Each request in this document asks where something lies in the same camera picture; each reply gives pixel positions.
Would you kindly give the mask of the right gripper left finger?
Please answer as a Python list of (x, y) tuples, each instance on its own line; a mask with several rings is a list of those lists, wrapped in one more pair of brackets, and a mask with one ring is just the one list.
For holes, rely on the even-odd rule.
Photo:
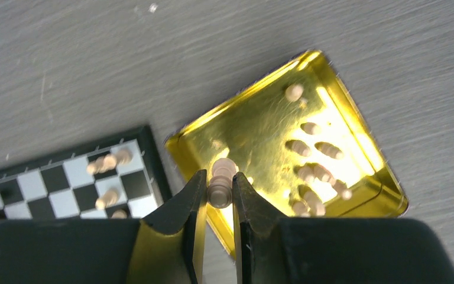
[(139, 220), (0, 221), (0, 283), (201, 283), (206, 181)]

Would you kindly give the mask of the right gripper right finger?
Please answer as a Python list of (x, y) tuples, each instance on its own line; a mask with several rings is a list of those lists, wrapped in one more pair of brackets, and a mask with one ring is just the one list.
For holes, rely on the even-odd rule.
[(288, 217), (233, 182), (238, 283), (454, 283), (434, 231), (409, 218)]

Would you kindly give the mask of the light wooden chess piece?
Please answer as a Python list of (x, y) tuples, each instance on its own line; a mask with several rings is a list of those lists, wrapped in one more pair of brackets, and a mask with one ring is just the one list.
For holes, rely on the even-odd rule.
[(237, 172), (237, 165), (229, 158), (214, 162), (207, 187), (207, 200), (211, 206), (223, 209), (232, 203), (232, 181)]
[(97, 158), (95, 161), (90, 162), (86, 166), (86, 171), (90, 175), (95, 175), (98, 173), (104, 173), (109, 170), (116, 168), (118, 164), (118, 159), (114, 154), (107, 154), (105, 156)]
[(119, 149), (115, 154), (116, 165), (128, 164), (132, 160), (132, 151), (128, 148)]
[(119, 198), (119, 190), (117, 188), (110, 188), (95, 201), (95, 208), (101, 210), (115, 205), (119, 201)]
[(126, 219), (126, 218), (128, 218), (128, 214), (123, 209), (118, 209), (113, 212), (113, 214), (111, 215), (111, 218), (112, 219)]

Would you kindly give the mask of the gold tin box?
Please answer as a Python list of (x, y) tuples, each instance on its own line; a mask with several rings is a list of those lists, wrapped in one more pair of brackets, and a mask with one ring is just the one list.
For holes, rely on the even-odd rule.
[(190, 179), (232, 160), (286, 215), (310, 189), (326, 217), (399, 217), (408, 197), (330, 60), (308, 50), (166, 141)]

